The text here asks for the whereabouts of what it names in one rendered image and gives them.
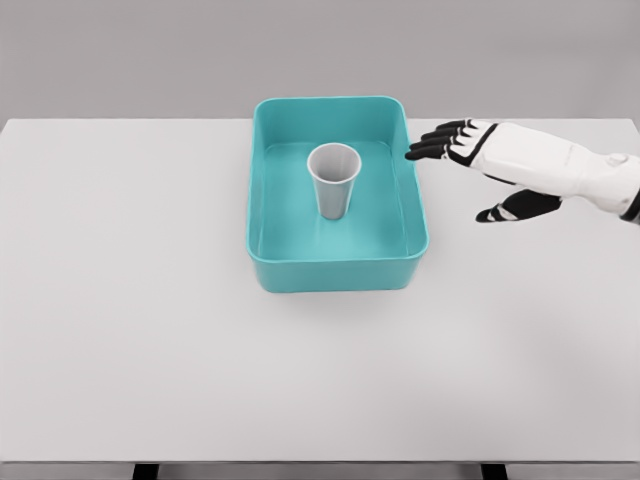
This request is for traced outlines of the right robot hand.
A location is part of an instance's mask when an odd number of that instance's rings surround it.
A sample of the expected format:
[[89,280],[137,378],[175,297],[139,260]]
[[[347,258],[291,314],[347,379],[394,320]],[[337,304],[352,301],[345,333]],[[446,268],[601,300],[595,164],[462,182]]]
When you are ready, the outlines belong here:
[[556,211],[577,192],[589,151],[569,140],[515,123],[450,121],[410,145],[409,161],[441,159],[523,187],[476,216],[479,223],[512,222]]

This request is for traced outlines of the teal plastic basket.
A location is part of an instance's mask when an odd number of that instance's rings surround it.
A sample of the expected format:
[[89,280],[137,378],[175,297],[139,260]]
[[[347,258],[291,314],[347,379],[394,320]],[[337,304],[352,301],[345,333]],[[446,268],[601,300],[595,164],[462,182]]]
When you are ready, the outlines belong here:
[[402,104],[271,98],[254,111],[246,248],[273,293],[406,287],[429,234]]

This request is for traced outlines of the white paper cup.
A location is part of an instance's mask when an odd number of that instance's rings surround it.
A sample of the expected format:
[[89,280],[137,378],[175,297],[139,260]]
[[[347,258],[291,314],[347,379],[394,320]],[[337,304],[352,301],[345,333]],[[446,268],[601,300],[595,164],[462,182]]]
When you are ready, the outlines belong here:
[[325,143],[310,152],[307,169],[321,216],[329,220],[345,216],[361,167],[359,153],[343,143]]

